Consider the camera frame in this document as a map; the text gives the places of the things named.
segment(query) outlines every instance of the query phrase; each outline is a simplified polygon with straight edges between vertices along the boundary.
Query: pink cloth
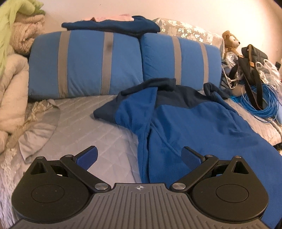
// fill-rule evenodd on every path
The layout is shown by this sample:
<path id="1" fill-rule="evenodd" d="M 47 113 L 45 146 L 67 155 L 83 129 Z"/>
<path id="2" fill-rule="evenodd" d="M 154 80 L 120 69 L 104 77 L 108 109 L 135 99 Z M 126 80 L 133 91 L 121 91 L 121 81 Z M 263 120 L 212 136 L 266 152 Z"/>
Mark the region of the pink cloth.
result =
<path id="1" fill-rule="evenodd" d="M 130 14 L 121 14 L 116 16 L 104 16 L 104 17 L 92 17 L 86 18 L 86 21 L 92 20 L 95 22 L 101 22 L 104 20 L 113 20 L 113 21 L 134 21 L 134 18 Z"/>

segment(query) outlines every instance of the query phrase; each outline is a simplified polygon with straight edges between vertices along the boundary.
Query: coiled blue cable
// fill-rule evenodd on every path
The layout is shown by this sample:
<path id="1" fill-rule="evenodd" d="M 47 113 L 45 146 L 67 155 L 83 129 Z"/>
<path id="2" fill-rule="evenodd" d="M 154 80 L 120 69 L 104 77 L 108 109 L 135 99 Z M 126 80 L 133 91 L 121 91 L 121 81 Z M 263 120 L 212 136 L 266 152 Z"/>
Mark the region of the coiled blue cable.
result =
<path id="1" fill-rule="evenodd" d="M 277 114 L 278 114 L 279 99 L 278 99 L 277 92 L 271 85 L 263 83 L 262 88 L 263 88 L 263 99 L 266 101 L 267 106 L 261 111 L 256 110 L 251 105 L 249 96 L 247 95 L 247 93 L 245 93 L 244 95 L 238 96 L 238 97 L 231 97 L 231 99 L 236 103 L 240 103 L 242 107 L 245 108 L 248 112 L 250 112 L 257 120 L 264 122 L 264 123 L 269 123 L 271 121 L 269 122 L 263 121 L 261 119 L 258 119 L 257 117 L 260 117 L 263 119 L 265 118 L 276 119 Z M 255 86 L 252 86 L 251 89 L 253 92 L 256 93 L 257 89 Z"/>

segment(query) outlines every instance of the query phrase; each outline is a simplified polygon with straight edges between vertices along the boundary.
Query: stuffed animal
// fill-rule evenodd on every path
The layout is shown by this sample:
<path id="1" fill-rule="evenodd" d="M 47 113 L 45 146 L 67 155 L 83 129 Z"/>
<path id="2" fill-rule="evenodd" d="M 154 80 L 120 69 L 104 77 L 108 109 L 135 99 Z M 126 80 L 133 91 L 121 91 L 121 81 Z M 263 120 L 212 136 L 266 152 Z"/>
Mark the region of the stuffed animal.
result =
<path id="1" fill-rule="evenodd" d="M 226 53 L 228 52 L 233 52 L 236 55 L 239 55 L 239 53 L 236 51 L 236 49 L 238 48 L 238 46 L 240 45 L 240 42 L 238 41 L 238 39 L 232 34 L 230 33 L 229 30 L 225 31 L 222 34 L 223 40 L 224 40 L 224 59 L 226 57 Z"/>

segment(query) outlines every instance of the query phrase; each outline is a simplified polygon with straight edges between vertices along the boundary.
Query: crosshair symbol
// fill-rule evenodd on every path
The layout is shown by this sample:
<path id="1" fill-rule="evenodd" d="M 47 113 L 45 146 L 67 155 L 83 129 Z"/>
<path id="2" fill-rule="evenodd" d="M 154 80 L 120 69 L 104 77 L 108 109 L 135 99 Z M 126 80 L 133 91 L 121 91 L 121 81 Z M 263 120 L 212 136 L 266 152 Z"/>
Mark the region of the crosshair symbol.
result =
<path id="1" fill-rule="evenodd" d="M 139 191 L 141 191 L 142 189 L 144 189 L 144 187 L 141 186 L 141 185 L 137 186 L 136 188 L 137 188 Z"/>

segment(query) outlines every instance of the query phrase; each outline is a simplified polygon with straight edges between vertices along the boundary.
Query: floral pattern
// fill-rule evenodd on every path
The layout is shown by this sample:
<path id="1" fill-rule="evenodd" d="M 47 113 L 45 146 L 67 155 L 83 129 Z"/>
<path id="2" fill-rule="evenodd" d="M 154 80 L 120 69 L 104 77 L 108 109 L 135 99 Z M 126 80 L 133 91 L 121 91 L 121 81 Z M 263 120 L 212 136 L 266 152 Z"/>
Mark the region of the floral pattern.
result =
<path id="1" fill-rule="evenodd" d="M 174 21 L 161 17 L 153 21 L 160 27 L 160 33 L 203 42 L 218 47 L 221 53 L 221 57 L 223 58 L 224 41 L 222 36 L 206 31 L 198 26 L 193 26 L 180 21 Z"/>

